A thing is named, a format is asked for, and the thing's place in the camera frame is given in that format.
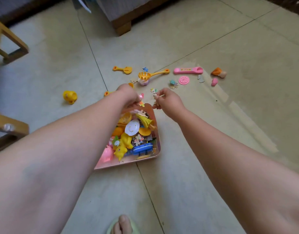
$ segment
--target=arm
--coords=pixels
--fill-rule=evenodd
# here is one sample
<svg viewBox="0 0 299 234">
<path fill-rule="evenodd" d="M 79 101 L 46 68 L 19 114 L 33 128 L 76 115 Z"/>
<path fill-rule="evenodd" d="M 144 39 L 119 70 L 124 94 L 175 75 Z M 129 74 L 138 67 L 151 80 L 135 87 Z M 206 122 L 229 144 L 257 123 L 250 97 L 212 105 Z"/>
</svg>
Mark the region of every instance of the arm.
<svg viewBox="0 0 299 234">
<path fill-rule="evenodd" d="M 212 184 L 247 233 L 299 233 L 299 174 L 207 124 L 171 90 L 163 89 L 158 95 L 165 95 L 155 97 L 158 109 L 179 124 Z"/>
<path fill-rule="evenodd" d="M 128 85 L 0 152 L 0 233 L 60 233 L 125 105 Z"/>
</svg>

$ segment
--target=foot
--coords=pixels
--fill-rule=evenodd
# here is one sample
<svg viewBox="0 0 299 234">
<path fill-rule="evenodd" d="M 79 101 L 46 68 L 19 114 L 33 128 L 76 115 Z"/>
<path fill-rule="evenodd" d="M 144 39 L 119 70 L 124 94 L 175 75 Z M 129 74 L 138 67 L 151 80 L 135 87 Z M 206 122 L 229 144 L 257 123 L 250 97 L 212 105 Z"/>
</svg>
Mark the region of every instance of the foot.
<svg viewBox="0 0 299 234">
<path fill-rule="evenodd" d="M 110 234 L 132 234 L 133 229 L 127 215 L 121 215 L 110 232 Z"/>
</svg>

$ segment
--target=orange slotted ladle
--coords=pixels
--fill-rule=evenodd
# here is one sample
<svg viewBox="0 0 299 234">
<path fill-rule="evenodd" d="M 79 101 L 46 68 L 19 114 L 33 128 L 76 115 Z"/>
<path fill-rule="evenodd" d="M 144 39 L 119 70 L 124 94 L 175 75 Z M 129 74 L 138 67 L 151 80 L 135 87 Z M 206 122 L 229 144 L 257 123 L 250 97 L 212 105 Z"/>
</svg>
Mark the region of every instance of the orange slotted ladle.
<svg viewBox="0 0 299 234">
<path fill-rule="evenodd" d="M 140 72 L 138 74 L 139 78 L 141 80 L 148 80 L 149 78 L 151 78 L 152 76 L 154 75 L 157 75 L 157 74 L 169 74 L 170 73 L 170 70 L 169 69 L 165 69 L 164 71 L 160 71 L 160 72 L 156 72 L 156 73 L 147 73 L 147 72 Z"/>
<path fill-rule="evenodd" d="M 113 71 L 116 71 L 116 70 L 122 70 L 124 73 L 130 74 L 132 72 L 132 67 L 126 66 L 125 68 L 119 68 L 117 66 L 114 66 Z"/>
</svg>

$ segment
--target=left arm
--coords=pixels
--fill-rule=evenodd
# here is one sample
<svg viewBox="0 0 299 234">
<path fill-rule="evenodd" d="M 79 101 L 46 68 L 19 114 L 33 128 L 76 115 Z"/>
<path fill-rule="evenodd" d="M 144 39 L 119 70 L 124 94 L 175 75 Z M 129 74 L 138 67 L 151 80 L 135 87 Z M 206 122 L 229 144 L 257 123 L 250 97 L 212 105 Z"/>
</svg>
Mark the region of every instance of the left arm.
<svg viewBox="0 0 299 234">
<path fill-rule="evenodd" d="M 0 233 L 60 233 L 125 105 L 128 85 L 0 152 Z"/>
</svg>

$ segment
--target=left hand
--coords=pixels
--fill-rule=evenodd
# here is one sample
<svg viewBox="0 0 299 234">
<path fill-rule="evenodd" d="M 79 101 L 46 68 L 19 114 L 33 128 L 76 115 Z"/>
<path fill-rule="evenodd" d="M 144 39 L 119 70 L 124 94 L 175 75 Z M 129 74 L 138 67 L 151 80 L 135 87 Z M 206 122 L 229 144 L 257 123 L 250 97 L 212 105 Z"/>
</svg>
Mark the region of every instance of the left hand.
<svg viewBox="0 0 299 234">
<path fill-rule="evenodd" d="M 128 84 L 120 85 L 116 91 L 121 92 L 124 97 L 127 97 L 127 103 L 124 106 L 125 108 L 138 105 L 138 102 L 141 101 L 138 93 Z"/>
</svg>

